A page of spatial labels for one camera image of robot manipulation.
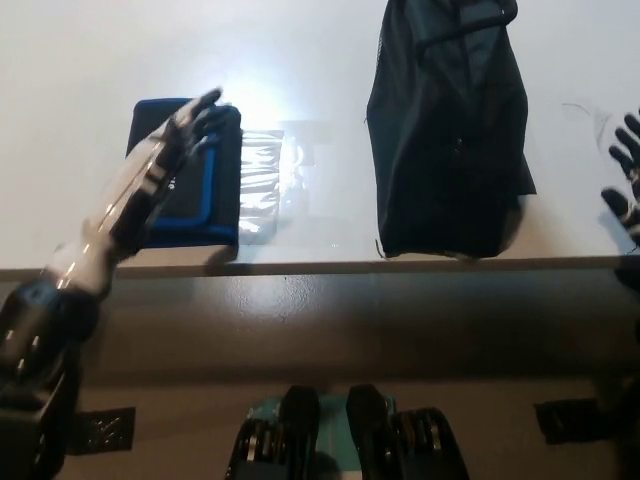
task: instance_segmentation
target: robotic arm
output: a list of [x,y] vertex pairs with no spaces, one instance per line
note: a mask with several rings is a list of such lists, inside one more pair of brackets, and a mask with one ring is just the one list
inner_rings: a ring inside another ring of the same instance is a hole
[[186,162],[217,143],[231,106],[221,91],[194,99],[141,141],[79,235],[39,278],[19,285],[0,310],[0,478],[52,478],[80,387],[81,344],[93,333],[117,265],[135,255]]

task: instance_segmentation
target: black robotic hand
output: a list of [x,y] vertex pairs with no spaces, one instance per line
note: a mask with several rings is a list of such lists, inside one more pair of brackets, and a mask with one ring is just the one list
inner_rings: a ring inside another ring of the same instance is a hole
[[[184,164],[221,141],[239,112],[220,90],[188,102],[140,141],[78,238],[0,302],[0,480],[48,480],[64,463],[81,383],[81,350],[116,265],[143,244]],[[241,135],[237,138],[240,152]],[[95,439],[86,443],[96,445]]]
[[620,164],[631,183],[634,199],[632,201],[613,188],[602,191],[602,198],[618,217],[631,239],[640,246],[640,121],[632,114],[624,118],[627,128],[616,130],[616,137],[625,147],[611,146],[609,154]]

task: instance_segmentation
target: blue tablet case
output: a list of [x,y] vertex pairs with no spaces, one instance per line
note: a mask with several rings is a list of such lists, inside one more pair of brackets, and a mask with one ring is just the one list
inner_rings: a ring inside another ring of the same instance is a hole
[[[133,110],[127,154],[186,104],[188,98],[142,100]],[[240,216],[242,130],[229,116],[220,143],[171,182],[172,190],[151,227],[145,247],[237,245]]]

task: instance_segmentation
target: black bag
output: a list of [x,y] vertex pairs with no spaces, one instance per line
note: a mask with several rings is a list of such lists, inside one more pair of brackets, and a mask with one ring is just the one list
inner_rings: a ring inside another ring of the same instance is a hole
[[517,11],[515,0],[389,0],[367,106],[386,255],[495,256],[518,194],[534,193],[506,30]]

